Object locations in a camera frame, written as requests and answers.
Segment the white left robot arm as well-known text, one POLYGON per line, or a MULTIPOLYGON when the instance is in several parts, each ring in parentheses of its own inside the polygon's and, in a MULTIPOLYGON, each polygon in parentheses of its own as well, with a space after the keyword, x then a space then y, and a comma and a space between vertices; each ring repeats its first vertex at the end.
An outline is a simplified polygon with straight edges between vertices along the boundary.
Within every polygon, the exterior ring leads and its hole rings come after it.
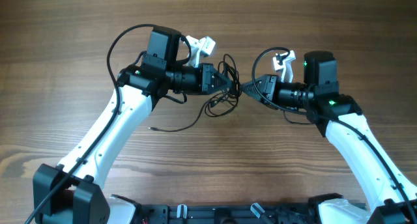
POLYGON ((43 164, 36 170, 34 210, 28 222, 146 222, 139 203, 103 194, 116 157, 162 98, 209 95, 231 88, 225 74, 201 60, 212 53, 213 39, 196 39, 158 25, 151 30, 147 49, 111 76, 113 95, 84 138, 56 166, 43 164))

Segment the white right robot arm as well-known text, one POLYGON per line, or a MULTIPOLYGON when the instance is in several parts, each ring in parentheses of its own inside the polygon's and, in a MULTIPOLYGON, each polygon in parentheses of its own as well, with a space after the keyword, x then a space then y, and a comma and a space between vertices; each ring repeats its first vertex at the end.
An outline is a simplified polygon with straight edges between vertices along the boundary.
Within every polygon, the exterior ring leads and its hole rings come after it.
POLYGON ((356 101, 339 91, 337 61, 329 51, 304 55, 304 80, 293 82, 295 53, 275 47, 274 75, 252 77, 242 92, 271 109, 303 115, 336 147, 364 192, 365 211, 337 193, 308 201, 310 223, 415 223, 416 185, 395 166, 371 132, 356 101))

